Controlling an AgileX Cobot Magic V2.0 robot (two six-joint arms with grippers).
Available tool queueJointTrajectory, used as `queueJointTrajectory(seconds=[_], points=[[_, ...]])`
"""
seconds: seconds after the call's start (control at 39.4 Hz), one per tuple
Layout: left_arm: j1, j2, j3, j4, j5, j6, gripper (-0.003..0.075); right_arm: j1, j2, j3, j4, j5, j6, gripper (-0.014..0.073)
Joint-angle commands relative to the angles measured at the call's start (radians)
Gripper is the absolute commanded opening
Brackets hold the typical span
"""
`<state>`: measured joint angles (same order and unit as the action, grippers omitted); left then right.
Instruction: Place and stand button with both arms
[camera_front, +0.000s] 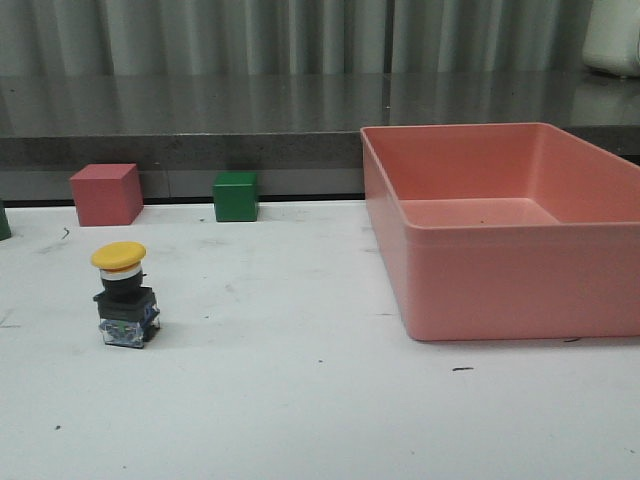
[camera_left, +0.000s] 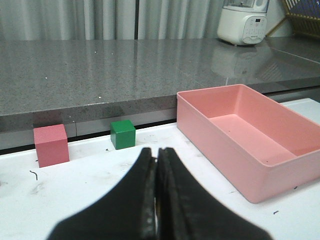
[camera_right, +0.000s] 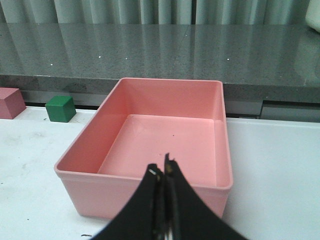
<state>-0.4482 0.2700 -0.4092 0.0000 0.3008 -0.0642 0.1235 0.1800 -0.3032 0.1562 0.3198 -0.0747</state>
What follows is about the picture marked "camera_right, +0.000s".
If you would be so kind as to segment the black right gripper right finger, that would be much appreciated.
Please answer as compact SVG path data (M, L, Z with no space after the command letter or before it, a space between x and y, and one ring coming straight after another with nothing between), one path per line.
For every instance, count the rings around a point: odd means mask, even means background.
M169 234L173 240L245 240L197 195L178 163L164 157L164 195Z

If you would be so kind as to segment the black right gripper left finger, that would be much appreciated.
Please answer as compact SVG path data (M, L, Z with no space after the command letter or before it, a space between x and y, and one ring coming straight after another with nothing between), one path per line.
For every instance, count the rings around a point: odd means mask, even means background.
M147 166L127 204L93 239L164 239L164 176L155 163Z

